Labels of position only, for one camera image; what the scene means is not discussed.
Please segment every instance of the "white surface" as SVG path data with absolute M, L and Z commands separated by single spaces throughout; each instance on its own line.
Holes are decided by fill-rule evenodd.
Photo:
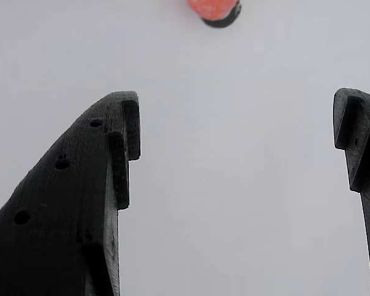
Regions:
M 370 295 L 333 95 L 370 93 L 370 1 L 0 1 L 0 208 L 90 105 L 134 90 L 121 295 Z

